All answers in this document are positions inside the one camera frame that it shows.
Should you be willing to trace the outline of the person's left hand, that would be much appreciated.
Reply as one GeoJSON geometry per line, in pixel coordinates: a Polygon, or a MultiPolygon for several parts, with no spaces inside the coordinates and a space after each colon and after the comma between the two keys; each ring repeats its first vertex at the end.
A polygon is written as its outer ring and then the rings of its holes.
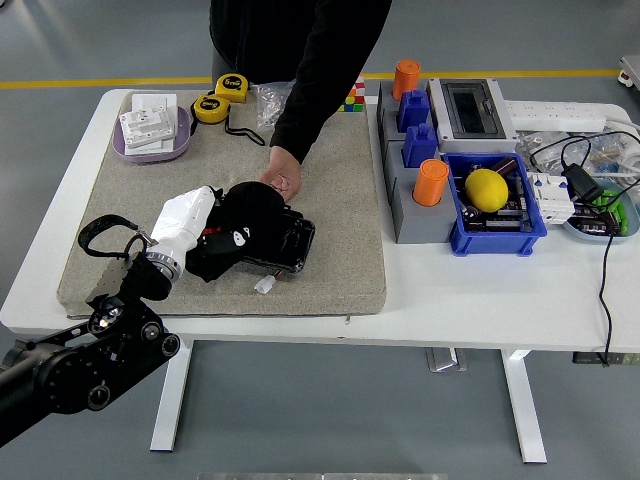
{"type": "Polygon", "coordinates": [[[273,146],[270,148],[268,166],[259,181],[272,187],[285,202],[289,202],[302,187],[301,165],[287,150],[273,146]]]}

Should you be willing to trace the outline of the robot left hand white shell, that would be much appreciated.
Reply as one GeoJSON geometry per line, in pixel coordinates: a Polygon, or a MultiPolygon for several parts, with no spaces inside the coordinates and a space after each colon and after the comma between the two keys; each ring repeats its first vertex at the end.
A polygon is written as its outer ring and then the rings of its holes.
{"type": "Polygon", "coordinates": [[[221,213],[218,199],[222,193],[222,189],[203,186],[167,200],[152,230],[156,244],[147,250],[147,258],[183,268],[186,254],[196,247],[211,210],[221,213]]]}

